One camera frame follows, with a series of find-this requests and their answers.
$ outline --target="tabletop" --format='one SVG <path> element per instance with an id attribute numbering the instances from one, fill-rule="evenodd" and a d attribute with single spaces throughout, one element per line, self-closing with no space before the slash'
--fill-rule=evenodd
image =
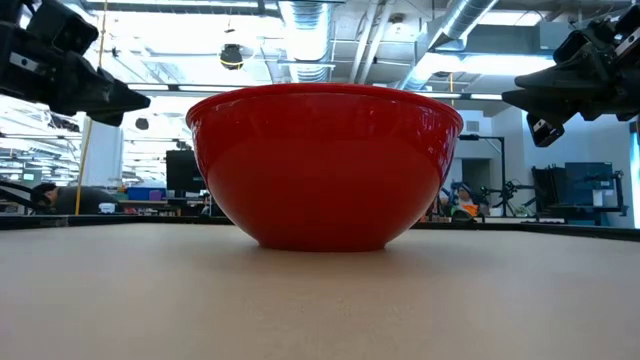
<path id="1" fill-rule="evenodd" d="M 0 232 L 0 358 L 640 359 L 640 244 L 411 230 L 385 251 L 233 226 Z"/>

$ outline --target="blue bin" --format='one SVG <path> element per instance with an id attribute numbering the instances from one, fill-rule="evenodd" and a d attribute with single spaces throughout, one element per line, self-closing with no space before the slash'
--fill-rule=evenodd
<path id="1" fill-rule="evenodd" d="M 131 187 L 127 189 L 127 194 L 129 195 L 129 200 L 148 201 L 152 191 L 160 191 L 163 200 L 167 198 L 167 189 L 165 188 Z"/>

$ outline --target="fluorescent light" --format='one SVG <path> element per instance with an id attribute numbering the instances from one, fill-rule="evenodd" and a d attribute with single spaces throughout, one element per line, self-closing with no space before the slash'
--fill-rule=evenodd
<path id="1" fill-rule="evenodd" d="M 100 3 L 103 0 L 87 0 L 90 3 Z M 194 1 L 194 0 L 109 0 L 112 4 L 136 4 L 136 5 L 180 5 L 180 6 L 241 6 L 241 7 L 257 7 L 256 2 L 252 1 Z"/>
<path id="2" fill-rule="evenodd" d="M 478 22 L 479 25 L 535 26 L 546 11 L 531 10 L 491 10 Z"/>
<path id="3" fill-rule="evenodd" d="M 415 93 L 418 95 L 422 95 L 424 97 L 432 98 L 432 99 L 460 99 L 460 94 L 453 93 L 435 93 L 435 92 L 422 92 Z"/>
<path id="4" fill-rule="evenodd" d="M 76 178 L 72 178 L 72 177 L 56 177 L 56 176 L 47 176 L 44 179 L 47 180 L 47 181 L 53 181 L 53 182 L 76 180 Z"/>
<path id="5" fill-rule="evenodd" d="M 157 91 L 169 90 L 168 85 L 161 85 L 161 84 L 128 84 L 127 86 L 131 90 L 157 90 Z"/>
<path id="6" fill-rule="evenodd" d="M 556 63 L 543 56 L 471 55 L 465 58 L 465 71 L 483 75 L 526 75 L 554 66 Z"/>
<path id="7" fill-rule="evenodd" d="M 241 86 L 208 86 L 208 85 L 180 85 L 180 91 L 202 91 L 202 92 L 227 92 L 244 89 Z"/>
<path id="8" fill-rule="evenodd" d="M 414 76 L 422 80 L 428 80 L 433 74 L 441 71 L 462 72 L 465 71 L 464 64 L 455 55 L 426 53 L 413 69 Z"/>
<path id="9" fill-rule="evenodd" d="M 3 134 L 2 137 L 4 139 L 21 140 L 82 140 L 82 135 Z"/>
<path id="10" fill-rule="evenodd" d="M 471 94 L 471 100 L 502 100 L 500 94 Z"/>

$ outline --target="bowl rim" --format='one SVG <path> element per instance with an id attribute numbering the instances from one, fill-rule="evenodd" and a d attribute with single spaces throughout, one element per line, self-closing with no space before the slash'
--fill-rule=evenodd
<path id="1" fill-rule="evenodd" d="M 425 106 L 437 111 L 443 112 L 447 116 L 447 120 L 453 120 L 458 126 L 458 131 L 462 130 L 463 120 L 460 114 L 447 104 L 437 100 L 421 96 L 409 91 L 390 89 L 379 86 L 360 85 L 360 84 L 340 84 L 340 83 L 290 83 L 290 84 L 271 84 L 246 87 L 243 89 L 233 90 L 222 94 L 210 96 L 195 104 L 186 116 L 187 126 L 191 129 L 193 118 L 201 112 L 205 107 L 210 108 L 226 102 L 237 101 L 240 99 L 271 96 L 283 94 L 310 94 L 310 93 L 335 93 L 335 94 L 353 94 L 367 95 L 386 98 L 389 100 L 409 102 L 418 106 Z"/>

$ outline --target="pipe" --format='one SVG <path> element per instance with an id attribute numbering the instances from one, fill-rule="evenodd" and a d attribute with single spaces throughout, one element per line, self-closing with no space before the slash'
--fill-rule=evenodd
<path id="1" fill-rule="evenodd" d="M 326 62 L 333 4 L 280 1 L 280 13 L 287 31 L 287 56 L 291 60 Z M 318 65 L 290 66 L 294 82 L 326 82 L 329 68 Z"/>
<path id="2" fill-rule="evenodd" d="M 369 76 L 369 70 L 371 70 L 371 64 L 373 64 L 373 58 L 378 52 L 378 47 L 380 46 L 380 41 L 382 41 L 382 36 L 384 36 L 384 31 L 387 28 L 387 23 L 389 22 L 391 9 L 393 9 L 394 3 L 395 1 L 387 0 L 384 4 L 384 9 L 382 10 L 382 15 L 380 15 L 380 21 L 378 22 L 378 28 L 373 36 L 373 40 L 371 40 L 371 45 L 369 46 L 369 52 L 367 53 L 364 67 L 362 68 L 362 72 L 358 78 L 358 84 L 364 84 L 367 80 L 367 76 Z"/>
<path id="3" fill-rule="evenodd" d="M 369 42 L 369 34 L 371 33 L 371 28 L 373 27 L 373 20 L 376 16 L 377 9 L 378 4 L 369 4 L 369 8 L 367 9 L 367 13 L 365 15 L 366 20 L 364 23 L 364 27 L 362 28 L 362 34 L 360 35 L 360 41 L 358 42 L 358 49 L 356 50 L 356 57 L 353 60 L 353 65 L 351 65 L 351 74 L 349 74 L 350 84 L 353 84 L 356 81 L 358 69 L 360 68 L 360 62 L 362 61 L 364 50 L 367 48 L 367 43 Z"/>
<path id="4" fill-rule="evenodd" d="M 476 27 L 480 19 L 493 8 L 498 0 L 453 0 L 441 17 L 440 28 L 429 36 L 429 50 L 452 40 L 464 38 Z M 430 52 L 416 62 L 407 76 L 399 83 L 398 89 L 418 91 L 429 81 L 431 74 L 440 69 L 429 59 Z"/>

